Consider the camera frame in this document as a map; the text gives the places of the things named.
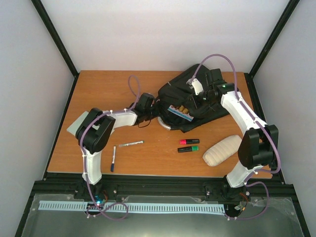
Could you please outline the black student backpack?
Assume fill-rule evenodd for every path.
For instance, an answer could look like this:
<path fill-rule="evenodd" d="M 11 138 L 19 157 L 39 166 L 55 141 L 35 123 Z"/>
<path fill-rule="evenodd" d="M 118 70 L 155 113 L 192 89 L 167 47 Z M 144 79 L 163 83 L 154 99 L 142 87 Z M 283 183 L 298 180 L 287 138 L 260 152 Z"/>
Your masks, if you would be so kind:
<path fill-rule="evenodd" d="M 206 100 L 203 106 L 194 105 L 193 94 L 195 94 L 195 92 L 194 89 L 187 84 L 187 81 L 192 78 L 197 68 L 198 64 L 189 67 L 180 75 L 167 82 L 158 91 L 158 122 L 166 129 L 181 130 L 183 133 L 186 133 L 196 127 L 229 114 L 229 112 L 221 106 L 219 101 Z M 194 119 L 187 121 L 169 112 L 167 109 L 170 105 L 185 114 L 189 114 L 194 117 Z"/>

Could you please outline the dog reader paperback book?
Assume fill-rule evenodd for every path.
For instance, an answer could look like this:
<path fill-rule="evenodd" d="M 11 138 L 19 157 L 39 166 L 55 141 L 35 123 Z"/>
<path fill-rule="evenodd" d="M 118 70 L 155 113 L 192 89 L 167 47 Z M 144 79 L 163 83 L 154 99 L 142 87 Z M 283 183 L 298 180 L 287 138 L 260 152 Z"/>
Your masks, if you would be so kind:
<path fill-rule="evenodd" d="M 185 113 L 179 111 L 177 108 L 175 108 L 172 105 L 170 105 L 167 110 L 169 112 L 183 118 L 183 119 L 186 119 L 187 121 L 192 121 L 194 119 L 194 117 L 190 116 L 189 114 L 185 114 Z"/>

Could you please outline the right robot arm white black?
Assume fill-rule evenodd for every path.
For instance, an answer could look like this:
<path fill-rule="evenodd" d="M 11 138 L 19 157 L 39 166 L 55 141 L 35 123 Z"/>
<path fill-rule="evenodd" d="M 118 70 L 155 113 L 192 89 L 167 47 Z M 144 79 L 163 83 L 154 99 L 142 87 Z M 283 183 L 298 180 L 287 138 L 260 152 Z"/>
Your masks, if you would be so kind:
<path fill-rule="evenodd" d="M 226 176 L 228 191 L 247 185 L 247 181 L 257 172 L 278 173 L 281 168 L 277 150 L 278 129 L 267 125 L 248 106 L 241 93 L 237 90 L 237 75 L 234 83 L 216 85 L 212 90 L 205 90 L 196 78 L 198 70 L 188 84 L 195 95 L 203 100 L 215 99 L 225 108 L 239 126 L 243 138 L 238 149 L 238 162 Z"/>

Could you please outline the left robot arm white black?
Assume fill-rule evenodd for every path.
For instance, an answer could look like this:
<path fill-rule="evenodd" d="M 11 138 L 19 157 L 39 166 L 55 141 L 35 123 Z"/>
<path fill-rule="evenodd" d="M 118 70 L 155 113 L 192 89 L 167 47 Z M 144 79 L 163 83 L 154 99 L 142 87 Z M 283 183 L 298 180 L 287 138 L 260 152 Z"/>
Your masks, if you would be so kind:
<path fill-rule="evenodd" d="M 110 136 L 116 128 L 139 125 L 154 118 L 154 101 L 153 95 L 143 93 L 127 109 L 114 112 L 93 108 L 79 125 L 75 137 L 83 157 L 82 177 L 88 183 L 85 192 L 91 198 L 99 198 L 103 192 L 98 183 L 102 177 L 101 153 Z"/>

